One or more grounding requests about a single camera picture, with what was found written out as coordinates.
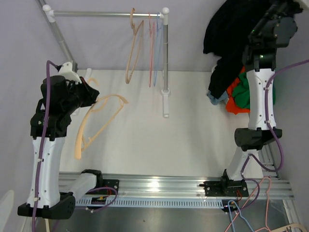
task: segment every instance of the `metal rod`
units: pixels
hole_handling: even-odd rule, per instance
[[[109,13],[100,11],[54,11],[54,16],[59,17],[130,17],[130,13]],[[149,14],[133,14],[134,18],[149,18]],[[150,18],[162,18],[161,13],[150,14]]]
[[[51,25],[51,28],[53,29],[54,36],[55,36],[63,54],[65,55],[66,59],[68,61],[74,61],[75,62],[75,60],[74,60],[74,58],[71,54],[71,51],[69,50],[69,47],[68,47],[66,41],[64,40],[63,35],[62,35],[62,33],[61,33],[61,31],[58,27],[57,22],[50,23],[50,25]]]
[[[163,91],[169,88],[169,26],[163,25],[164,57],[163,57]]]
[[[36,0],[36,2],[38,3],[39,5],[39,8],[41,9],[41,12],[44,14],[44,17],[49,25],[49,27],[51,28],[53,34],[54,34],[54,37],[56,38],[63,54],[65,55],[66,59],[68,61],[75,61],[72,54],[71,54],[71,51],[69,50],[69,47],[66,43],[66,41],[64,40],[63,38],[63,35],[58,27],[58,24],[57,22],[50,22],[48,20],[48,17],[46,16],[46,13],[45,11],[43,10],[43,6],[46,5],[46,1],[45,0]]]

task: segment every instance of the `white wall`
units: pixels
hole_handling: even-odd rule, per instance
[[[30,119],[41,97],[45,63],[64,61],[35,1],[0,3],[0,198],[15,191],[14,208],[4,231],[18,231],[17,206],[31,185],[33,147]]]
[[[209,20],[225,0],[47,0],[54,10],[157,13],[169,7],[169,69],[210,71],[213,55],[203,54]],[[131,50],[129,18],[57,18],[80,68],[125,70]],[[134,19],[136,25],[140,19]],[[149,70],[149,20],[137,70]]]
[[[309,59],[309,13],[297,15],[296,22],[298,32],[290,45],[278,51],[278,68]],[[281,175],[291,181],[299,214],[309,227],[309,64],[279,75],[275,87],[277,101],[274,111],[277,127],[283,129],[281,143],[285,152]]]

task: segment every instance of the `white table surface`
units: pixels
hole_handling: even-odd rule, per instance
[[[88,108],[72,116],[61,155],[60,171],[97,169],[108,174],[167,176],[221,176],[232,160],[236,144],[234,131],[246,128],[247,114],[234,115],[224,103],[211,104],[206,96],[209,72],[169,72],[169,118],[162,117],[162,73],[156,87],[149,88],[149,71],[135,71],[130,84],[125,71],[93,70],[100,96],[115,93],[125,97],[125,105],[115,120],[82,153],[74,158],[74,144]],[[92,113],[85,138],[95,133],[114,114],[119,101],[111,98],[105,109]],[[263,177],[261,168],[250,161],[246,177]]]

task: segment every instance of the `metal floor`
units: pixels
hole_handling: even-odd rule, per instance
[[[260,200],[243,215],[254,230],[265,226],[266,201]],[[91,214],[76,210],[69,220],[62,220],[57,232],[224,232],[229,216],[219,209],[171,209],[110,207]],[[268,226],[270,229],[289,224],[281,200],[270,201]],[[249,232],[249,228],[237,218],[235,229]],[[38,231],[45,231],[44,221]]]

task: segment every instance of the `green cloth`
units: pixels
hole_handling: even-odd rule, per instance
[[[247,79],[247,73],[243,72],[239,75],[240,82],[234,88],[232,97],[235,100],[235,104],[242,109],[250,109],[250,91],[249,82]],[[276,91],[273,86],[272,90],[273,104],[276,102]]]

